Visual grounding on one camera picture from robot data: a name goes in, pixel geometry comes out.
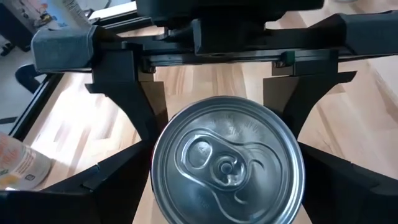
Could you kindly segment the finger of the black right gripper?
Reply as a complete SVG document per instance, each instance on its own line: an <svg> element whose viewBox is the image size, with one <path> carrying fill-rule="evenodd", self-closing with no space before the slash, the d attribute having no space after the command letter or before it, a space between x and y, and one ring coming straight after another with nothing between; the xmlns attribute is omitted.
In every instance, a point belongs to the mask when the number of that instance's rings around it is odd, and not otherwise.
<svg viewBox="0 0 398 224"><path fill-rule="evenodd" d="M266 48L276 56L263 80L264 106L298 136L314 105L355 77L340 73L340 62L397 55L397 11L338 13L308 28L269 30Z"/></svg>
<svg viewBox="0 0 398 224"><path fill-rule="evenodd" d="M104 94L130 119L143 140L156 141L168 123L163 82L133 44L100 26L40 30L31 43L35 68L42 73L90 73L90 93Z"/></svg>

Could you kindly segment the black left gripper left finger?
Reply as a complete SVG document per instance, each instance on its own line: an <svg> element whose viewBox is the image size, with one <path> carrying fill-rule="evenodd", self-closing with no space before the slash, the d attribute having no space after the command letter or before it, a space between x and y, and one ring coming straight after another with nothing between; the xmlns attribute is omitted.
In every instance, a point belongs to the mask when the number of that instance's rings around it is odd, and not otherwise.
<svg viewBox="0 0 398 224"><path fill-rule="evenodd" d="M1 191L1 223L132 223L153 146L140 141L40 191Z"/></svg>

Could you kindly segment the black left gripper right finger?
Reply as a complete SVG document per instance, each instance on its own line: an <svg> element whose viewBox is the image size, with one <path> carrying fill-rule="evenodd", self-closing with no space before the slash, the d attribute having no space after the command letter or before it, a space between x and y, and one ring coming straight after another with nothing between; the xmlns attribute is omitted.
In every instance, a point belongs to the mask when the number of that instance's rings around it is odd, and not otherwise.
<svg viewBox="0 0 398 224"><path fill-rule="evenodd" d="M397 224L397 180L306 144L302 204L312 223Z"/></svg>

